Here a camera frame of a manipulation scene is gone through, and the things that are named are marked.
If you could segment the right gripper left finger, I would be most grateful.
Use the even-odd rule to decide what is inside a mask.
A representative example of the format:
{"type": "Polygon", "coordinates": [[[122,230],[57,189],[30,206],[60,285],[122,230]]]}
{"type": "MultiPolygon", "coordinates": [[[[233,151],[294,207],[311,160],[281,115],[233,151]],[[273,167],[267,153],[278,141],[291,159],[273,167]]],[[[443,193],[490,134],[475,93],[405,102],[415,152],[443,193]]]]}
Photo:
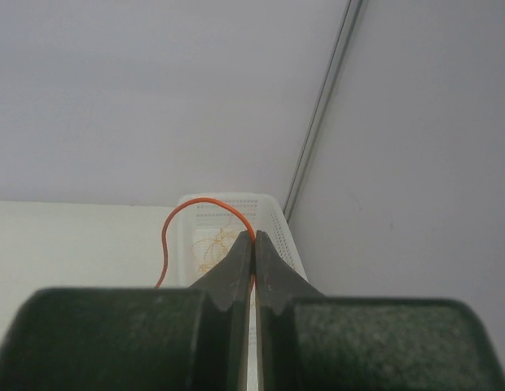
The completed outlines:
{"type": "Polygon", "coordinates": [[[243,231],[227,255],[189,288],[207,293],[220,311],[228,311],[233,305],[242,305],[248,310],[252,266],[253,239],[247,231],[243,231]]]}

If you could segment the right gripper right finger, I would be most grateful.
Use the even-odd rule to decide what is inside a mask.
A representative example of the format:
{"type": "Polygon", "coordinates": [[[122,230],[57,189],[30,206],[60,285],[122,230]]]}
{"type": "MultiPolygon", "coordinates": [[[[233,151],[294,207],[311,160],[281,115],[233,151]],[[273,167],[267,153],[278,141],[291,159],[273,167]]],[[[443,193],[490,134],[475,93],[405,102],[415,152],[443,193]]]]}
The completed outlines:
{"type": "Polygon", "coordinates": [[[275,314],[297,298],[325,297],[281,258],[264,231],[256,233],[255,279],[260,307],[275,314]]]}

